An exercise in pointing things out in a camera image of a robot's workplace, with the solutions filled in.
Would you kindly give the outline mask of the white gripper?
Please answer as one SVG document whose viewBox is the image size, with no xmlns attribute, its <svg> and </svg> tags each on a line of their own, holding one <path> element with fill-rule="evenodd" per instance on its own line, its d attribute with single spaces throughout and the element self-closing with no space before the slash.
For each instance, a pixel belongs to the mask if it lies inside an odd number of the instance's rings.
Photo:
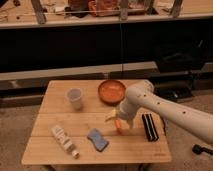
<svg viewBox="0 0 213 171">
<path fill-rule="evenodd" d="M 139 110 L 139 106 L 136 104 L 132 104 L 127 99 L 124 99 L 120 102 L 120 104 L 116 107 L 116 110 L 113 109 L 110 111 L 105 119 L 106 122 L 110 120 L 115 120 L 116 118 L 120 118 L 125 120 L 129 125 L 129 128 L 133 128 L 133 120 Z"/>
</svg>

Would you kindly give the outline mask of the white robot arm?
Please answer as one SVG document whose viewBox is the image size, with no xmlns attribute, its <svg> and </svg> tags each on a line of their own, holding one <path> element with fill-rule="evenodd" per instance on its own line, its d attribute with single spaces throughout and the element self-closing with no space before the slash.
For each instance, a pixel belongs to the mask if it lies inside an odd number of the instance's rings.
<svg viewBox="0 0 213 171">
<path fill-rule="evenodd" d="M 154 94 L 154 86 L 142 80 L 128 86 L 125 98 L 110 112 L 106 121 L 120 118 L 133 127 L 138 110 L 144 107 L 213 145 L 213 114 L 187 107 Z"/>
</svg>

